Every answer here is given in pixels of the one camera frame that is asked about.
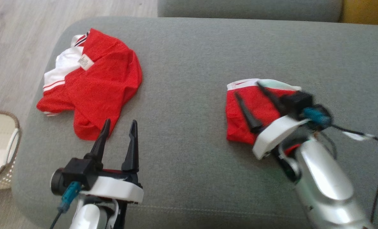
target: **white stripe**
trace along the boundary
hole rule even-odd
[[[374,135],[370,135],[370,134],[358,135],[358,134],[354,134],[354,133],[350,133],[350,132],[346,132],[346,131],[343,131],[342,133],[344,133],[346,136],[348,136],[349,138],[354,139],[356,141],[364,141],[364,140],[374,138]]]
[[[55,84],[51,85],[50,87],[45,87],[45,88],[43,88],[43,92],[48,91],[48,90],[50,90],[50,89],[53,89],[53,88],[55,88],[56,86],[62,85],[62,84],[64,84],[64,83],[65,83],[65,81],[61,81],[61,82],[58,82],[58,83],[55,83]]]
[[[49,111],[43,111],[43,113],[46,115],[46,116],[56,116],[60,113],[52,113],[52,112],[49,112]]]
[[[273,89],[281,89],[281,90],[301,90],[302,89],[301,87],[291,86],[289,84],[283,83],[278,80],[245,79],[245,80],[238,80],[230,84],[227,84],[227,90],[234,90],[238,88],[251,87],[251,86],[256,87],[257,81],[261,81],[261,83],[264,84],[265,87],[269,87]]]

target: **yellow object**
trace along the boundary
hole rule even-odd
[[[342,22],[378,24],[378,0],[344,0]]]

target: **sofa cushion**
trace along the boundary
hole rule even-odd
[[[225,138],[226,85],[275,79],[314,93],[336,123],[378,135],[378,26],[246,19],[98,17],[71,25],[46,71],[76,34],[95,28],[134,49],[143,71],[123,108],[103,164],[119,169],[138,121],[144,202],[129,205],[126,228],[308,228],[293,184],[273,158]],[[93,142],[73,130],[73,112],[46,117],[35,97],[15,164],[13,193],[30,220],[48,227],[60,197],[52,173]],[[326,130],[358,201],[369,214],[378,182],[378,144]],[[71,222],[74,207],[57,228]]]
[[[159,0],[159,17],[337,22],[342,0]]]

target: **white basket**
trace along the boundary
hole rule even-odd
[[[11,113],[0,111],[0,189],[11,187],[19,142],[18,119]]]

